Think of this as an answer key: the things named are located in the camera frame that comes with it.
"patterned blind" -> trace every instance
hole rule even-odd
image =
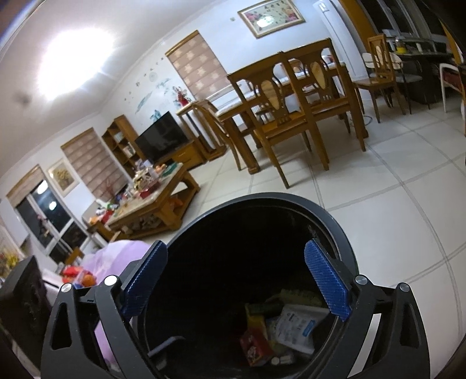
[[[62,151],[96,198],[108,201],[128,182],[93,128],[65,143]]]
[[[197,100],[230,84],[225,69],[197,30],[165,55]]]
[[[7,193],[7,198],[13,208],[16,208],[42,181],[45,175],[39,165],[35,165],[19,182]]]

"blue textured pad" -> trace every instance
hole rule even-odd
[[[304,248],[304,260],[332,314],[346,321],[351,314],[348,289],[316,241]]]
[[[145,261],[133,274],[131,282],[123,293],[124,302],[120,313],[126,319],[140,315],[147,305],[149,297],[167,264],[167,246],[159,241],[148,256],[146,254],[144,257]]]

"silver screw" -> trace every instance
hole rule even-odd
[[[367,284],[367,278],[364,275],[358,275],[356,277],[356,283],[365,286]]]
[[[406,284],[406,283],[400,283],[400,289],[403,291],[403,292],[409,292],[411,287],[409,286],[409,284]]]
[[[117,280],[118,278],[115,275],[109,275],[103,280],[103,282],[106,286],[113,286]]]
[[[68,292],[73,285],[71,283],[65,283],[62,285],[62,292]]]

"flat screen tv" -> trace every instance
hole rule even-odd
[[[136,144],[153,163],[187,142],[188,138],[170,112],[165,113],[136,138]]]

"coffee table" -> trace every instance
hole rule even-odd
[[[172,194],[181,182],[187,188]],[[178,230],[183,223],[183,215],[199,189],[186,166],[179,163],[162,180],[154,193],[145,199],[138,197],[130,200],[110,217],[106,225],[114,232],[122,230],[130,239],[140,239],[166,230]],[[170,200],[174,197],[183,204],[174,207]]]

